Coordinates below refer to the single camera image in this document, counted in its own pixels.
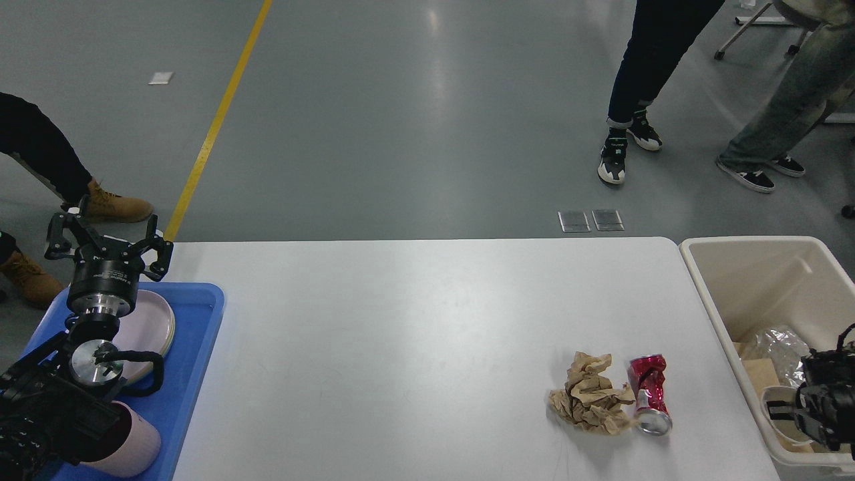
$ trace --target jeans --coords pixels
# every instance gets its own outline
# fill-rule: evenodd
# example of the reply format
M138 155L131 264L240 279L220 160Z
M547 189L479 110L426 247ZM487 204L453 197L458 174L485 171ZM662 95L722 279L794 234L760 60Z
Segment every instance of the jeans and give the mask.
M837 12L802 45L769 102L730 140L719 161L751 172L785 155L855 88L855 7Z
M60 129L23 98L0 92L0 152L11 156L50 190L76 205L92 180Z
M609 102L610 127L629 128L633 113L659 95L677 63L724 0L637 0L633 35Z

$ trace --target gray floor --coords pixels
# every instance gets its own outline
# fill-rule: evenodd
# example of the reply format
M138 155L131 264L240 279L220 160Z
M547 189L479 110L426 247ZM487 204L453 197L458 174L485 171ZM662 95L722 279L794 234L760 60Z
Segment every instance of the gray floor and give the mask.
M165 228L261 5L5 2L0 91L38 104L108 190L149 199ZM812 235L855 273L855 221L839 214L855 201L855 128L811 134L793 152L808 176L774 175L772 195L713 163L799 35L754 27L714 61L746 15L735 1L650 109L667 146L631 146L627 183L599 181L633 10L629 0L274 0L177 240L562 237L558 210L618 209L625 232L580 236ZM176 74L146 85L156 71ZM11 160L0 173L3 229L37 256L58 201ZM71 278L68 262L44 266ZM40 316L14 296L0 305L0 365Z

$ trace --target red can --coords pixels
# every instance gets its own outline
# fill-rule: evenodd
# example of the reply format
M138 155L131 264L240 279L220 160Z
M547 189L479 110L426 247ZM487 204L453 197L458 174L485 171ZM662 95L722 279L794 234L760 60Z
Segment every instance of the red can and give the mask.
M671 431L671 416L665 407L665 358L662 354L629 361L629 383L635 392L635 418L639 429L654 436Z

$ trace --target yellow floor line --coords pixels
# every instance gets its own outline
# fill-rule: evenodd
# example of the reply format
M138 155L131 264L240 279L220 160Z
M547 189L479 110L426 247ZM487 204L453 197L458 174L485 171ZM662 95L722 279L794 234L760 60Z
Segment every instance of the yellow floor line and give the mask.
M190 206L193 193L196 191L196 185L199 183L199 177L202 176L205 164L208 163L208 155L210 155L211 149L214 148L216 136L220 132L223 119L226 118L228 107L232 104L234 92L238 90L240 77L244 74L246 63L250 61L252 48L256 45L256 39L258 39L258 34L262 30L264 19L267 17L267 13L268 10L270 10L270 4L272 2L273 0L264 0L264 5L262 5L261 11L258 12L256 24L252 26L250 37L246 40L244 51L240 54L238 65L234 68L232 79L228 82L226 93L223 94L222 100L220 101L220 107L216 110L214 121L211 122L211 126L208 129L208 136L205 137L205 141L202 143L202 149L199 150L199 155L196 157L196 162L193 164L190 176L187 177L187 183L184 185L184 190L181 192L178 204L175 205L175 210L172 212L172 217L169 219L169 225L166 227L166 233L163 235L163 238L167 241L174 241L175 236L178 234L178 228L181 227L181 221L184 220L184 214L187 212L187 207Z

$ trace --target white table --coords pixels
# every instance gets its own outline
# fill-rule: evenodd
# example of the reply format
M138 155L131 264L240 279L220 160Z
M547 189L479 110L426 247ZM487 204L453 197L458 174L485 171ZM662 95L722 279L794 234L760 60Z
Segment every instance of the white table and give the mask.
M176 245L226 293L175 480L778 479L661 238ZM574 352L663 353L674 429L567 426Z

